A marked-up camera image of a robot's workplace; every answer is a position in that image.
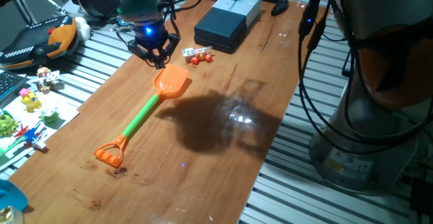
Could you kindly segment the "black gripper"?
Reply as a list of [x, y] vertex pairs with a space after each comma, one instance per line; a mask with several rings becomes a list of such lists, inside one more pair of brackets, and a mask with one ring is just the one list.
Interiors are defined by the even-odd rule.
[[158, 59], [152, 51], [148, 52], [146, 50], [162, 49], [168, 40], [168, 45], [160, 53], [162, 57], [161, 67], [165, 68], [168, 63], [167, 58], [172, 56], [180, 41], [180, 36], [168, 34], [163, 19], [135, 22], [133, 24], [133, 32], [135, 33], [135, 40], [130, 40], [127, 43], [128, 50], [145, 61], [148, 66], [154, 68], [160, 67]]

